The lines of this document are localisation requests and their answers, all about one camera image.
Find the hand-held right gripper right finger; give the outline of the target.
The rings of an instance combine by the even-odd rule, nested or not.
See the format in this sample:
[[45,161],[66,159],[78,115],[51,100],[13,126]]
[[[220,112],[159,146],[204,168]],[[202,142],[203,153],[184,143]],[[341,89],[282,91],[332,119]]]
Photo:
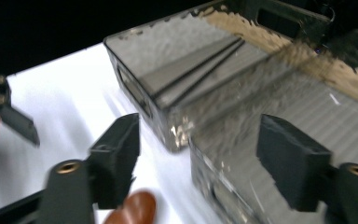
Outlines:
[[285,119],[262,114],[256,156],[292,209],[315,212],[332,152]]

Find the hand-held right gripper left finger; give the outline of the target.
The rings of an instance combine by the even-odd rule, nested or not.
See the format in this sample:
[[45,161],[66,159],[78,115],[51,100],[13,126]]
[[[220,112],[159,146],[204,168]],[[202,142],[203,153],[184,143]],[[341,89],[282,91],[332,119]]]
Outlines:
[[88,157],[91,194],[99,209],[122,205],[134,180],[140,155],[139,114],[116,119],[90,148]]

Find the brown wooden spoon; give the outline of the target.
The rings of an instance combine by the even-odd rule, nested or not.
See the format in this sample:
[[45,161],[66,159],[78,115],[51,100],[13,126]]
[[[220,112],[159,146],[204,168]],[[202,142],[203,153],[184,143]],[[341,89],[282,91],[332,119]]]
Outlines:
[[148,190],[137,190],[112,211],[103,224],[154,224],[157,200]]

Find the smoky clear plastic bin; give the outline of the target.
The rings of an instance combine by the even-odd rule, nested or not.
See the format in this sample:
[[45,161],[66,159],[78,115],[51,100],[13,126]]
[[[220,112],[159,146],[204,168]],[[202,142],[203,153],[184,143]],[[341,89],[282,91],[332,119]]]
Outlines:
[[[321,13],[281,0],[213,0],[108,36],[103,43],[120,88],[170,152],[186,147],[188,137],[195,130],[292,68],[249,41],[212,26],[200,16],[209,7],[239,13],[278,35],[309,44],[320,42],[331,22]],[[163,108],[238,43],[156,99],[151,98],[151,94],[236,38],[245,41],[242,47],[182,102]]]
[[[325,51],[358,66],[358,30],[315,50]],[[213,224],[358,224],[358,100],[291,67],[191,136],[192,179],[217,215]],[[292,209],[257,158],[262,114],[332,152],[315,212]]]

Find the black chopstick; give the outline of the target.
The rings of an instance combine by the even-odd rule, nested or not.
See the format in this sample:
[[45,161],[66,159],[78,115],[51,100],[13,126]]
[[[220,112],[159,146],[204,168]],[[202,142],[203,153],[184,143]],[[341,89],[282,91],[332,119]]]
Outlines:
[[185,89],[184,92],[181,92],[174,100],[172,100],[168,105],[164,106],[163,108],[168,108],[173,105],[176,105],[182,102],[193,90],[195,90],[202,82],[206,80],[206,78],[214,72],[219,66],[221,66],[226,60],[228,60],[242,45],[245,43],[243,40],[238,40],[238,44],[235,46],[234,49],[229,51],[224,57],[219,60],[216,64],[213,65],[209,70],[207,70],[201,77],[199,77],[194,83],[192,83],[188,88]]
[[195,64],[194,66],[187,69],[184,73],[180,74],[179,77],[176,77],[175,79],[168,82],[167,85],[159,89],[158,91],[151,94],[152,99],[156,99],[158,96],[160,96],[163,92],[167,91],[169,88],[172,88],[175,84],[178,84],[180,81],[185,79],[186,77],[190,76],[193,72],[195,72],[197,69],[200,69],[203,65],[206,63],[209,63],[212,59],[216,58],[217,56],[222,55],[226,50],[228,50],[230,47],[234,46],[237,43],[242,44],[243,40],[236,38],[229,44],[223,46],[220,50],[216,51],[214,54],[208,56],[204,60],[200,61],[199,63]]

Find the beige wooden board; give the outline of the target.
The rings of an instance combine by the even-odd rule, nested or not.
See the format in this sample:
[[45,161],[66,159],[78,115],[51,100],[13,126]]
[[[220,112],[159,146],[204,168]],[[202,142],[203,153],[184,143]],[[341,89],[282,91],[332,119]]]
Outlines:
[[209,7],[201,12],[200,16],[212,26],[249,41],[282,62],[289,63],[358,100],[358,66],[350,66],[334,56],[331,51],[317,55],[305,40],[290,40],[256,25],[239,13],[227,13]]

